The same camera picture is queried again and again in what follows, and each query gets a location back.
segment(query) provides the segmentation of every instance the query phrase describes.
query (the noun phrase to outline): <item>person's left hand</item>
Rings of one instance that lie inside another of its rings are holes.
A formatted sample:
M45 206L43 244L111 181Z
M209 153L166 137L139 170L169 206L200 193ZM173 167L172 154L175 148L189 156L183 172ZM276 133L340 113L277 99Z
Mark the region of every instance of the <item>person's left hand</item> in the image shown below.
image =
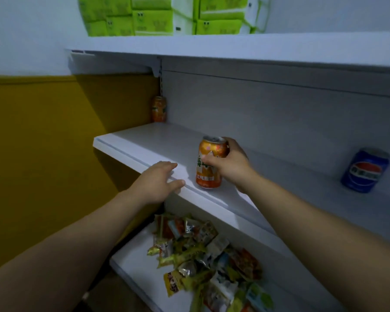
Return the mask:
M157 162L144 171L128 190L139 197L143 204L161 203L167 196L185 186L184 180L167 183L171 171L177 163Z

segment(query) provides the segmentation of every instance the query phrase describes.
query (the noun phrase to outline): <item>person's left arm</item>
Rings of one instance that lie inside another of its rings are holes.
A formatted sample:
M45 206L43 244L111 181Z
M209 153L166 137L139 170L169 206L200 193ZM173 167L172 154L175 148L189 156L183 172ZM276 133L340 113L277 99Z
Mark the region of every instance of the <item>person's left arm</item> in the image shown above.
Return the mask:
M136 213L185 183L167 183L176 163L158 162L81 220L0 267L0 312L72 311Z

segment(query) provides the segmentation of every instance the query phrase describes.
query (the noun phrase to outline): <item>yellow wall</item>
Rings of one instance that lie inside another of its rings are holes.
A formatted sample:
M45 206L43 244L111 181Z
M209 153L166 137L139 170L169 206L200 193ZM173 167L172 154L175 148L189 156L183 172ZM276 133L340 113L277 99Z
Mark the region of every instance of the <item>yellow wall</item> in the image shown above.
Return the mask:
M151 75L0 78L0 266L133 182L93 137L148 123L157 93Z

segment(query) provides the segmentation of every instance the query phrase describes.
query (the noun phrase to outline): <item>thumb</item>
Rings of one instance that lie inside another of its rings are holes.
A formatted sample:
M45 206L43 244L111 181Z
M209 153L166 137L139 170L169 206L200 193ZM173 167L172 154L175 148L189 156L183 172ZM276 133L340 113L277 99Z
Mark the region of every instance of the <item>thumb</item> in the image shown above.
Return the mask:
M201 157L202 162L204 162L207 165L212 165L213 167L216 168L221 168L223 162L223 158L218 158L213 155L207 155L207 156L202 156Z
M167 184L169 186L169 189L171 192L181 189L183 186L185 186L185 181L184 180L174 180L170 183Z

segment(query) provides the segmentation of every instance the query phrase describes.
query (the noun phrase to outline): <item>blue pepsi can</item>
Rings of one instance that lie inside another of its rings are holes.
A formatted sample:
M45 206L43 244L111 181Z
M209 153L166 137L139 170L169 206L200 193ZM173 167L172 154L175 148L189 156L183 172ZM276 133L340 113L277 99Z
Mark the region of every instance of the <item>blue pepsi can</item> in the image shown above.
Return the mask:
M368 193L390 163L390 154L376 148L362 148L353 157L341 183L359 193Z

